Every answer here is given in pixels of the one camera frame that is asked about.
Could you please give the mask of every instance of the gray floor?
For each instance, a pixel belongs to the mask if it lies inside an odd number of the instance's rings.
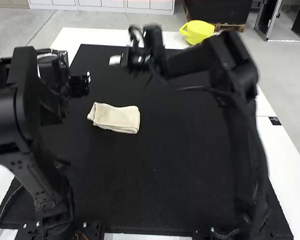
[[[251,14],[241,36],[259,67],[261,89],[300,153],[300,43],[263,42],[253,30],[255,20]],[[285,37],[285,21],[274,26],[274,39]],[[16,46],[49,47],[63,27],[127,29],[159,23],[164,31],[178,31],[185,22],[181,4],[173,16],[0,8],[0,55],[11,55]]]

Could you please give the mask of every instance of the white cabinet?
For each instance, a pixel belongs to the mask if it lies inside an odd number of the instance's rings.
[[[150,9],[150,0],[127,0],[127,7],[133,9]]]
[[[79,6],[101,7],[101,0],[78,0]]]
[[[101,6],[109,8],[124,8],[125,3],[124,0],[101,0]]]
[[[11,0],[11,2],[13,5],[24,5],[24,6],[28,5],[27,0]]]
[[[173,15],[175,0],[0,0],[28,1],[31,9]]]
[[[150,9],[172,10],[173,4],[173,0],[150,0]]]
[[[75,0],[52,0],[53,5],[75,6]]]

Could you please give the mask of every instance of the metal frame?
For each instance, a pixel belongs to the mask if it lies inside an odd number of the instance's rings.
[[[272,14],[272,18],[269,21],[268,24],[268,30],[266,31],[266,34],[264,34],[260,29],[259,29],[259,22],[260,22],[260,18],[261,18],[261,14],[263,12],[264,6],[265,6],[265,0],[262,1],[261,5],[260,5],[260,10],[257,16],[257,19],[255,21],[255,25],[254,25],[254,30],[259,34],[259,36],[265,41],[265,42],[280,42],[280,43],[300,43],[300,40],[288,40],[288,39],[283,39],[283,40],[272,40],[270,39],[270,34],[272,32],[272,29],[274,27],[275,21],[277,19],[277,15],[280,11],[280,6],[282,3],[282,0],[277,0],[273,14]]]

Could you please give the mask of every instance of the beige towel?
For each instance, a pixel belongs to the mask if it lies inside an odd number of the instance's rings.
[[[102,129],[136,134],[140,126],[140,112],[136,106],[115,107],[95,102],[87,118]]]

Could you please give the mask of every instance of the sticker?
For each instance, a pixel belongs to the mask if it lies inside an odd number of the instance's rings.
[[[279,125],[279,126],[282,125],[281,122],[279,121],[279,118],[277,118],[276,116],[270,116],[269,119],[272,125]]]

